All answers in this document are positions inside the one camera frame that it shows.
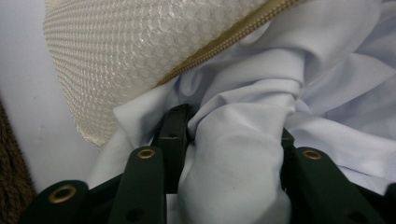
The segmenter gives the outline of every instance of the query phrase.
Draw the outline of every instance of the woven pattern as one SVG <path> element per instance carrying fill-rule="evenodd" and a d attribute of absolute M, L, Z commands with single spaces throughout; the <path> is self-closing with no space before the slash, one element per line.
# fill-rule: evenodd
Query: woven pattern
<path fill-rule="evenodd" d="M 0 102 L 0 223 L 17 223 L 34 197 L 32 179 Z"/>
<path fill-rule="evenodd" d="M 78 130 L 102 147 L 117 128 L 115 106 L 264 2 L 47 0 L 45 36 Z"/>

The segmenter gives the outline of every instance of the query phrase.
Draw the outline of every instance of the hole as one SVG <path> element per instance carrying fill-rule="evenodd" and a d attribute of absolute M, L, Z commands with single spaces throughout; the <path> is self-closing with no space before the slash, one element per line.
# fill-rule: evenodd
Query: hole
<path fill-rule="evenodd" d="M 367 223 L 367 217 L 360 212 L 350 212 L 347 217 L 355 223 Z"/>
<path fill-rule="evenodd" d="M 152 149 L 149 149 L 149 148 L 143 149 L 137 153 L 137 156 L 140 159 L 149 159 L 149 158 L 153 157 L 154 155 L 155 155 L 155 151 Z"/>
<path fill-rule="evenodd" d="M 49 195 L 51 203 L 63 203 L 71 199 L 77 192 L 77 189 L 72 185 L 63 185 L 53 191 Z"/>
<path fill-rule="evenodd" d="M 305 157 L 307 157 L 307 158 L 309 158 L 311 160 L 317 161 L 317 160 L 321 160 L 322 159 L 320 153 L 318 153 L 318 152 L 316 152 L 315 150 L 312 150 L 312 149 L 305 150 L 303 152 L 303 154 L 304 154 Z"/>
<path fill-rule="evenodd" d="M 64 198 L 71 193 L 70 189 L 61 189 L 60 191 L 56 192 L 55 198 Z"/>
<path fill-rule="evenodd" d="M 126 219 L 130 222 L 136 222 L 143 218 L 145 211 L 141 208 L 134 208 L 126 214 Z"/>

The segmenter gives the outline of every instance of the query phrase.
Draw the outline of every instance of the textured bag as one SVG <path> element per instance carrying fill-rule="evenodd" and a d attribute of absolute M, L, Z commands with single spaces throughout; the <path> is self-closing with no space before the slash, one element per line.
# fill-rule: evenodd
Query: textured bag
<path fill-rule="evenodd" d="M 203 63 L 298 0 L 47 0 L 49 51 L 78 130 L 102 147 L 112 109 Z"/>

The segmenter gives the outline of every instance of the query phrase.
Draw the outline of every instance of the brass grommet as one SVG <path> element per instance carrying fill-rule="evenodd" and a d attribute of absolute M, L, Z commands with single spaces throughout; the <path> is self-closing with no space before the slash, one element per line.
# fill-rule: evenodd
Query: brass grommet
<path fill-rule="evenodd" d="M 307 149 L 307 150 L 305 150 L 305 151 L 303 152 L 303 155 L 304 155 L 305 157 L 311 159 L 311 160 L 314 160 L 314 161 L 318 161 L 318 160 L 321 160 L 321 159 L 322 159 L 322 156 L 320 155 L 320 153 L 318 153 L 317 151 L 312 150 L 312 149 Z"/>
<path fill-rule="evenodd" d="M 51 203 L 63 203 L 71 199 L 77 192 L 73 185 L 63 185 L 49 195 Z"/>
<path fill-rule="evenodd" d="M 137 153 L 137 156 L 140 159 L 146 160 L 146 159 L 150 159 L 151 157 L 153 157 L 155 155 L 155 151 L 149 148 L 143 149 L 141 151 L 139 151 Z"/>

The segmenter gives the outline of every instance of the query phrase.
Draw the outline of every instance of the zipper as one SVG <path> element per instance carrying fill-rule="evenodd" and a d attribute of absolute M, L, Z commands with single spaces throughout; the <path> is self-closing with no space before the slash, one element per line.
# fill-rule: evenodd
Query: zipper
<path fill-rule="evenodd" d="M 237 43 L 245 36 L 251 34 L 265 23 L 286 11 L 291 7 L 295 7 L 305 0 L 269 0 L 255 11 L 251 12 L 244 19 L 234 24 L 230 29 L 225 31 L 216 39 L 210 41 L 207 45 L 197 50 L 184 62 L 173 68 L 165 77 L 157 83 L 161 86 L 172 78 L 205 63 L 214 56 L 222 53 L 231 45 Z"/>

